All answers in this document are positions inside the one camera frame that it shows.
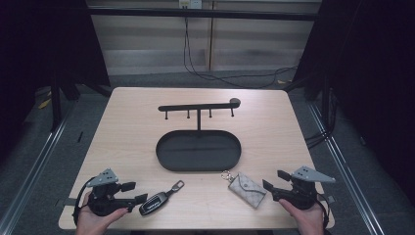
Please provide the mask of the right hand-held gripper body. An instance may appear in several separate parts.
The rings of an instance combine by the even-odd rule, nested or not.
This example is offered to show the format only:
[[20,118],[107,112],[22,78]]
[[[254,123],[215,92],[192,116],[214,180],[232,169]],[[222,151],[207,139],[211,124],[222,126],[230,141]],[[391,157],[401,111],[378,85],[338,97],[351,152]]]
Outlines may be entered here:
[[308,166],[302,166],[293,173],[290,173],[292,179],[292,189],[276,188],[276,193],[272,194],[274,201],[280,199],[287,200],[299,210],[310,209],[317,201],[317,190],[315,183],[335,183],[334,177],[323,174]]

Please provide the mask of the person's right hand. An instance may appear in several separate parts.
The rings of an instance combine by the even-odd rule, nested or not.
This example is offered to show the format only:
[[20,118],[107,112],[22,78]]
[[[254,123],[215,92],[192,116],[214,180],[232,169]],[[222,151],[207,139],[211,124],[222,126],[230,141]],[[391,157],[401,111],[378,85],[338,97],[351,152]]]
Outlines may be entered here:
[[324,235],[324,213],[320,206],[314,204],[302,211],[284,199],[280,199],[279,204],[295,219],[300,235]]

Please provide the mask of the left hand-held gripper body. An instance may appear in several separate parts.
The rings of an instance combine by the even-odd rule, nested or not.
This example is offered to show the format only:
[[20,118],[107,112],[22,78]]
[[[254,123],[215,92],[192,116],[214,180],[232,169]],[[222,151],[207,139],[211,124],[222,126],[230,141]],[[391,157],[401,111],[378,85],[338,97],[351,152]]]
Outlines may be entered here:
[[92,189],[89,196],[88,207],[98,216],[106,216],[118,209],[128,209],[129,212],[135,207],[134,199],[117,199],[115,194],[120,191],[123,183],[118,182],[115,173],[107,168],[86,183]]

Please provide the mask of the metal floor rail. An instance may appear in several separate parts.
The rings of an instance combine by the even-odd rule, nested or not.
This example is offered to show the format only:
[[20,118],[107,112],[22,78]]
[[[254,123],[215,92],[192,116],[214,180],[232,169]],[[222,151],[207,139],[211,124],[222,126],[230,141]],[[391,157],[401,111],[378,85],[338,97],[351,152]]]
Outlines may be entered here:
[[18,194],[15,196],[15,199],[12,201],[3,218],[0,220],[0,235],[12,235],[41,173],[43,172],[46,164],[49,162],[57,143],[61,139],[73,108],[74,106],[70,106],[64,112],[62,119],[58,122],[55,129],[48,135],[44,146],[37,156],[34,166],[29,171],[28,176],[18,191]]
[[369,233],[371,235],[387,235],[368,200],[364,196],[353,173],[351,172],[351,169],[349,168],[348,163],[346,162],[346,159],[336,142],[336,139],[328,134],[328,131],[323,124],[321,112],[319,111],[317,105],[310,103],[308,104],[308,107],[319,131],[323,135],[325,145],[337,165],[337,168],[345,182],[346,188],[351,195],[367,229],[369,230]]

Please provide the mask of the grey patterned key pouch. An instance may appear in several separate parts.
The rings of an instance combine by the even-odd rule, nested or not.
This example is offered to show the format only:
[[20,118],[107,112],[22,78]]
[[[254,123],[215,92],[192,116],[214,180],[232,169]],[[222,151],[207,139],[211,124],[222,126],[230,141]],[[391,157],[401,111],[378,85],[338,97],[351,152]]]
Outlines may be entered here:
[[224,170],[221,173],[221,178],[229,182],[229,190],[254,209],[258,208],[266,196],[267,191],[242,172],[232,175],[229,170]]

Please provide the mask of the black horizontal bar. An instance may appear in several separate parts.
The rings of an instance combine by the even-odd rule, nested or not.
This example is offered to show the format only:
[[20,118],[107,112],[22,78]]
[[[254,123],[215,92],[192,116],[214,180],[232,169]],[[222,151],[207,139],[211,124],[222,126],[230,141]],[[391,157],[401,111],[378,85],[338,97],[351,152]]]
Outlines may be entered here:
[[90,7],[91,15],[101,16],[140,16],[140,17],[183,17],[211,19],[275,20],[312,22],[319,19],[318,14],[279,13],[225,10],[188,10],[188,9],[144,9],[144,8],[110,8]]

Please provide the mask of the black key rack with tray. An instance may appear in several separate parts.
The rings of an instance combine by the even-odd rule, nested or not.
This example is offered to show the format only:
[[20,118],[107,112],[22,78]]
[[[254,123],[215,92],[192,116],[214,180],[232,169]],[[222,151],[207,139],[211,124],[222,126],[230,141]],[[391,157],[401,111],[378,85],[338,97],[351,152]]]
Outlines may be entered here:
[[159,106],[168,119],[169,112],[186,111],[197,113],[197,128],[167,132],[157,143],[156,155],[159,163],[171,171],[222,171],[234,167],[241,158],[240,140],[226,130],[202,129],[202,111],[229,110],[234,116],[241,101],[231,98],[227,103],[188,104]]

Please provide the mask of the black car key fob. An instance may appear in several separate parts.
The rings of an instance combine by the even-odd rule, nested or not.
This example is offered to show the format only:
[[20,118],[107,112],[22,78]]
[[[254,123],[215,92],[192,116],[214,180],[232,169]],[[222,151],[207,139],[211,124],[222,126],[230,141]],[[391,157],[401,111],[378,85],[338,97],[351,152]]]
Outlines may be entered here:
[[172,194],[178,192],[184,185],[185,183],[182,180],[179,180],[170,188],[169,191],[155,194],[140,206],[140,214],[145,216],[157,211],[168,201]]

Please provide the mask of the person's left hand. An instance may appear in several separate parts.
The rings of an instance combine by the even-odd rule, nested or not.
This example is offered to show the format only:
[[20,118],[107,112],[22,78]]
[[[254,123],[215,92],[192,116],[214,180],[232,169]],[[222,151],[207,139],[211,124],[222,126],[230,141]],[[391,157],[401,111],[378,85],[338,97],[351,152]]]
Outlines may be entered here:
[[82,208],[78,214],[75,235],[104,235],[108,227],[128,213],[122,208],[106,216],[98,216],[87,206],[90,192],[84,196]]

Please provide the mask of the black curtain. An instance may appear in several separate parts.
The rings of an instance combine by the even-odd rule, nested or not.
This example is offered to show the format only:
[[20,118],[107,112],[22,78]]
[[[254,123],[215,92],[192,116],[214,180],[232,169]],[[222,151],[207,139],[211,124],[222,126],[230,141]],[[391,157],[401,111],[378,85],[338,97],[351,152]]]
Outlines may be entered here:
[[0,0],[0,165],[9,159],[37,89],[110,84],[86,0]]
[[294,82],[330,87],[415,207],[415,0],[322,0]]

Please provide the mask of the black metal stand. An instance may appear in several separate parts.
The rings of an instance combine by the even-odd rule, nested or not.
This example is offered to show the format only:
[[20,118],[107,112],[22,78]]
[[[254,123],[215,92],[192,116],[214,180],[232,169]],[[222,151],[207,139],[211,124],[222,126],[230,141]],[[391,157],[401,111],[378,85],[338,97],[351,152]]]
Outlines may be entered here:
[[63,120],[61,94],[64,94],[70,101],[77,100],[80,96],[75,82],[71,78],[54,72],[51,75],[52,132],[58,128]]

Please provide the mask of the white wall outlet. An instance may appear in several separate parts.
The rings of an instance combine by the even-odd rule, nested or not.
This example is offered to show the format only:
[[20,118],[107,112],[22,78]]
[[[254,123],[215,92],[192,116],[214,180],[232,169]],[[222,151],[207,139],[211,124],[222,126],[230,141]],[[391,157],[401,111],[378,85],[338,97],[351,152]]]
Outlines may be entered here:
[[180,9],[201,10],[203,8],[202,0],[178,0]]

